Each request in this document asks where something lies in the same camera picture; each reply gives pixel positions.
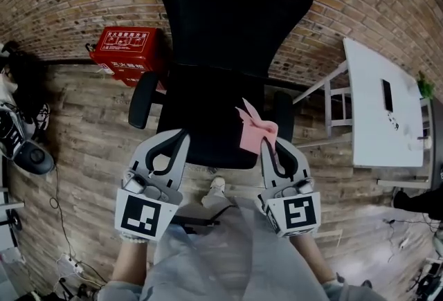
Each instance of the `white table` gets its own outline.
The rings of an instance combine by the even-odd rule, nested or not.
[[[307,147],[352,141],[353,164],[366,167],[421,167],[423,136],[420,92],[416,80],[384,56],[345,38],[346,61],[331,74],[298,96],[297,103],[320,87],[325,87],[327,140],[296,145]],[[348,71],[350,87],[331,89],[331,80]],[[385,108],[382,80],[390,83],[392,117]],[[346,117],[345,96],[352,99],[352,119]],[[331,97],[341,95],[343,118],[332,120]],[[352,133],[332,138],[332,127],[351,125]]]

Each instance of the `chair seat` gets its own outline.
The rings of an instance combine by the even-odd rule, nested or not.
[[[205,66],[176,65],[157,132],[185,129],[191,137],[187,162],[218,168],[252,168],[257,155],[239,148],[243,99],[263,114],[264,85],[251,77]],[[170,156],[170,149],[164,152]]]

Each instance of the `red fire extinguisher box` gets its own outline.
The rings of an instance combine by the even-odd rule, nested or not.
[[[146,27],[106,27],[89,56],[106,73],[127,86],[136,86],[141,75],[159,75],[157,89],[165,89],[167,61],[161,48],[160,30]]]

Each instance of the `chair armrest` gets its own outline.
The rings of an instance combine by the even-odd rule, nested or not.
[[[155,102],[158,81],[159,77],[155,72],[145,72],[141,75],[129,107],[128,121],[133,127],[145,128],[151,104]]]

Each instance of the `black phone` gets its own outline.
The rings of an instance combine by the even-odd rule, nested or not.
[[[394,111],[392,107],[392,94],[390,92],[390,83],[385,80],[381,80],[383,84],[383,95],[385,98],[385,109],[391,113]]]

